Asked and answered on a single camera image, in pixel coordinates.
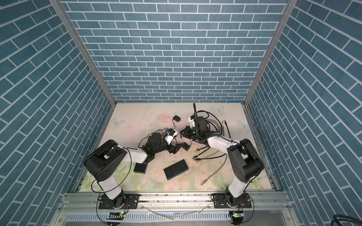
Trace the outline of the small black power adapter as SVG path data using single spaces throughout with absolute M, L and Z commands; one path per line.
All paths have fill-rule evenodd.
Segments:
M 185 151 L 188 151 L 190 149 L 190 145 L 187 144 L 187 143 L 183 143 L 182 144 L 182 148 L 185 150 Z

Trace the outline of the black network switch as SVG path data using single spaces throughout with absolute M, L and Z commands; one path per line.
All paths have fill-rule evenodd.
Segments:
M 173 165 L 164 169 L 164 173 L 166 175 L 167 180 L 171 180 L 184 172 L 188 171 L 189 168 L 185 160 L 181 160 Z

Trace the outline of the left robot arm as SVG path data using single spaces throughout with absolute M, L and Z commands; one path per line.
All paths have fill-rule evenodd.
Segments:
M 117 182 L 114 173 L 121 162 L 148 164 L 157 153 L 168 151 L 177 153 L 181 148 L 186 151 L 189 145 L 186 143 L 172 144 L 176 140 L 176 131 L 167 131 L 165 134 L 152 133 L 147 137 L 147 142 L 137 149 L 122 147 L 116 141 L 110 139 L 92 152 L 84 161 L 88 172 L 92 174 L 102 193 L 109 200 L 117 199 L 121 194 L 121 182 Z

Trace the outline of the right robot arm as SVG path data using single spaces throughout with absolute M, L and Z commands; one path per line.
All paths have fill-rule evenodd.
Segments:
M 264 169 L 263 161 L 249 139 L 233 140 L 212 131 L 202 116 L 191 116 L 190 123 L 181 131 L 181 135 L 210 148 L 217 149 L 229 156 L 234 178 L 226 188 L 226 194 L 232 200 L 244 195 L 250 182 Z

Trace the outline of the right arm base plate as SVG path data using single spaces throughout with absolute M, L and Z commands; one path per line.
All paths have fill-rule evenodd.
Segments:
M 214 208 L 226 209 L 226 208 L 251 208 L 251 199 L 248 193 L 244 193 L 238 198 L 234 198 L 227 193 L 214 193 L 211 194 L 211 200 L 213 201 Z

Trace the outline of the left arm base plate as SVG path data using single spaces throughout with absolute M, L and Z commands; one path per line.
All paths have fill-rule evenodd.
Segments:
M 121 193 L 114 200 L 108 198 L 107 195 L 101 195 L 98 199 L 98 208 L 101 210 L 133 210 L 137 209 L 140 195 L 139 194 L 123 194 Z

